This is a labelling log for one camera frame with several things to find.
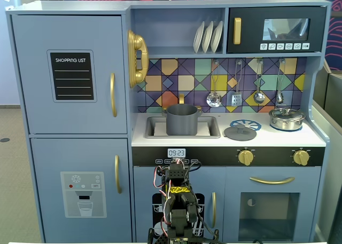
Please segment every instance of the chalkboard label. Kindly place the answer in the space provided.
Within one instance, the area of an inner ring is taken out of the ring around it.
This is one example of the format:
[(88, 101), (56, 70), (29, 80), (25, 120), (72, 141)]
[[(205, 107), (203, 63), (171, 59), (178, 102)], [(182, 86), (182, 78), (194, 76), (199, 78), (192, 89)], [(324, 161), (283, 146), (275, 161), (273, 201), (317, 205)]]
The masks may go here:
[(90, 53), (51, 52), (56, 100), (94, 100)]

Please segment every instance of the play kitchen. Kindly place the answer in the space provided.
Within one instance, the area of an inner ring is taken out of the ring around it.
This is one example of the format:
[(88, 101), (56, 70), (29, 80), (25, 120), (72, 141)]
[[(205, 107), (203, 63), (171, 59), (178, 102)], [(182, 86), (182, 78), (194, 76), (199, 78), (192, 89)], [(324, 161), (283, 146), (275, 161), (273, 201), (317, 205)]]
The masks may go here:
[(195, 237), (312, 242), (329, 139), (310, 112), (331, 3), (87, 3), (6, 12), (43, 241), (166, 236), (156, 167), (177, 161), (200, 166)]

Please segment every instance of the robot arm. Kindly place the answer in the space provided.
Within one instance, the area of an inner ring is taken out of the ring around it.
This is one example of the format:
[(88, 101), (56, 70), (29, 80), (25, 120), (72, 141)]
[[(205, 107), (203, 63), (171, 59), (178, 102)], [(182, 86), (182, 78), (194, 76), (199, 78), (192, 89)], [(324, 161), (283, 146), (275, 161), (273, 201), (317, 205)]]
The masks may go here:
[[(200, 162), (194, 162), (189, 167), (185, 167), (182, 159), (173, 158), (169, 166), (159, 171), (159, 175), (162, 176), (164, 195), (163, 220), (167, 224), (167, 233), (164, 231), (164, 234), (168, 244), (207, 242), (206, 239), (193, 235), (193, 224), (197, 220), (201, 220), (206, 226), (198, 212), (198, 201), (189, 182), (190, 169), (197, 163), (199, 166), (192, 168), (192, 171), (200, 168)], [(214, 240), (217, 240), (218, 230), (212, 234)]]

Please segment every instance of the stove knob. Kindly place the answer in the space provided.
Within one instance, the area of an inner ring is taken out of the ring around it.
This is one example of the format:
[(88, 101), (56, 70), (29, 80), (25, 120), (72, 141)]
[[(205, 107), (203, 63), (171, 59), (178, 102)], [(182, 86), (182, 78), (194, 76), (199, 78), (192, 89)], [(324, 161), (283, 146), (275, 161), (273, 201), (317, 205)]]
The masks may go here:
[(293, 154), (293, 159), (298, 165), (306, 166), (308, 164), (310, 156), (307, 151), (300, 149)]
[(244, 151), (240, 151), (239, 153), (239, 161), (246, 166), (249, 166), (254, 158), (254, 155), (251, 151), (245, 149)]

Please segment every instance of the floor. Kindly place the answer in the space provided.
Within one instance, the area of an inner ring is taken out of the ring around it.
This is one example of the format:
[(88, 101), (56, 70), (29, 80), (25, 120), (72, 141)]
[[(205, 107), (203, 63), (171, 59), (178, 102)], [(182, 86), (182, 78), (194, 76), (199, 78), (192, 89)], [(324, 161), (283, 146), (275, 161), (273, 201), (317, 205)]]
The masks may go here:
[(0, 109), (0, 244), (41, 242), (20, 109)]

